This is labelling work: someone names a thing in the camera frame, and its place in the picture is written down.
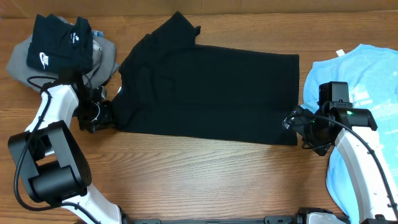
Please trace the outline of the black t-shirt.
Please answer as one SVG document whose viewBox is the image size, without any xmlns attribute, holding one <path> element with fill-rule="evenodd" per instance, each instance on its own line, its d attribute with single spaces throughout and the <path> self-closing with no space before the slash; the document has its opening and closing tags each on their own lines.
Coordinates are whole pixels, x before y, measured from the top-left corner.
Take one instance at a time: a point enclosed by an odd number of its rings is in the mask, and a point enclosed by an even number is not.
<svg viewBox="0 0 398 224">
<path fill-rule="evenodd" d="M 129 133 L 288 145 L 299 56 L 195 42 L 201 29 L 179 12 L 145 35 L 119 68 L 116 128 Z"/>
</svg>

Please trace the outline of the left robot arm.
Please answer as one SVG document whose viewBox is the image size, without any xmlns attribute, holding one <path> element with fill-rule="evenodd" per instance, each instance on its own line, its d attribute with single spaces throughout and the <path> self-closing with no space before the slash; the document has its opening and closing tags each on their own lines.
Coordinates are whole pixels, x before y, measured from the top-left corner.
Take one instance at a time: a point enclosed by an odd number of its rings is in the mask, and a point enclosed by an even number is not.
<svg viewBox="0 0 398 224">
<path fill-rule="evenodd" d="M 7 144 L 16 165 L 18 203 L 33 212 L 64 208 L 85 223 L 130 223 L 123 209 L 94 186 L 89 163 L 70 131 L 73 118 L 89 133 L 113 125 L 104 86 L 94 87 L 74 69 L 27 82 L 40 90 L 42 101 L 31 124 Z"/>
</svg>

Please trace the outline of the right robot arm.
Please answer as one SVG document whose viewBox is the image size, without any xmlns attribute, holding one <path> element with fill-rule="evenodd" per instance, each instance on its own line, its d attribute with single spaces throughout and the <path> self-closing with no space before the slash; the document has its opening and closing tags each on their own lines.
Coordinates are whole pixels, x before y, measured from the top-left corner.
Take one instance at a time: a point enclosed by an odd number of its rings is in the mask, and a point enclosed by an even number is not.
<svg viewBox="0 0 398 224">
<path fill-rule="evenodd" d="M 346 82 L 319 87 L 319 109 L 297 106 L 284 120 L 302 136 L 302 148 L 341 154 L 356 196 L 361 223 L 397 223 L 397 188 L 380 151 L 377 124 L 367 109 L 354 108 Z"/>
</svg>

